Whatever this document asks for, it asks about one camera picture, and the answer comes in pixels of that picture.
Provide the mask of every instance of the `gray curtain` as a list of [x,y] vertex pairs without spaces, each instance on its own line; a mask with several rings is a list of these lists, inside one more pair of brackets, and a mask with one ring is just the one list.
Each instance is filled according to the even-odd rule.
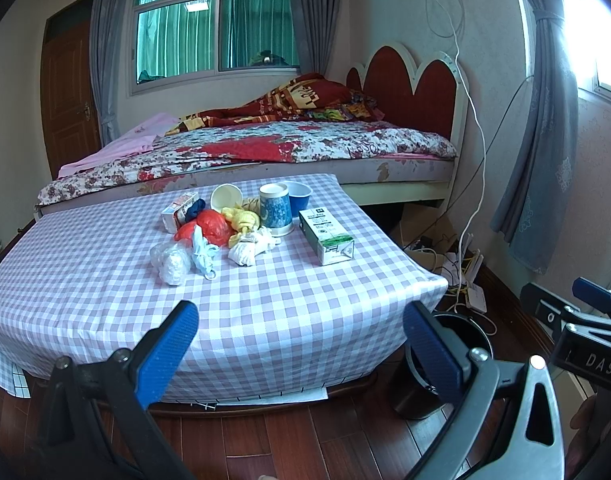
[[126,0],[94,0],[90,20],[90,81],[99,114],[102,146],[121,133],[116,116],[116,85],[119,64],[119,25]]
[[509,252],[544,274],[572,185],[579,101],[563,33],[563,0],[528,0],[537,20],[535,78],[527,127],[508,187],[492,218]]
[[302,73],[325,74],[341,0],[290,0]]

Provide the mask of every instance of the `green curtain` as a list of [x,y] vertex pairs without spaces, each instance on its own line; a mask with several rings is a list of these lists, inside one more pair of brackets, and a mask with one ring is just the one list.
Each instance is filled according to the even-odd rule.
[[207,2],[209,10],[188,12],[175,4],[139,14],[137,78],[143,71],[170,77],[214,68],[215,6]]
[[[141,4],[155,0],[140,0]],[[185,4],[139,15],[137,78],[143,80],[214,68],[214,0],[209,10],[188,12]],[[290,0],[222,0],[223,68],[249,66],[258,54],[298,65]]]

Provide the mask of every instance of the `medicine box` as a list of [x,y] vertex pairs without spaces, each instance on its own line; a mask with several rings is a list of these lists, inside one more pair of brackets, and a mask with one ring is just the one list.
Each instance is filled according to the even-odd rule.
[[199,199],[198,192],[188,192],[176,198],[169,206],[161,211],[161,217],[164,219],[166,231],[170,234],[176,234],[179,228],[185,224],[185,214]]
[[300,211],[299,224],[322,265],[345,262],[354,257],[354,238],[327,207]]

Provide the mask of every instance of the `wooden door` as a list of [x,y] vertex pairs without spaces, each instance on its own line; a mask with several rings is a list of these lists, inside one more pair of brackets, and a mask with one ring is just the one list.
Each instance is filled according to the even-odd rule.
[[90,21],[78,23],[43,46],[41,116],[52,178],[64,164],[101,149],[92,100]]

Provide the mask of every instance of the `light fixture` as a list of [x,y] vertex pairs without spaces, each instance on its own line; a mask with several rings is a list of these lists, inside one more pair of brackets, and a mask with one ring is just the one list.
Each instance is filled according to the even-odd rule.
[[192,0],[185,3],[188,12],[198,12],[199,10],[208,10],[210,6],[207,0]]

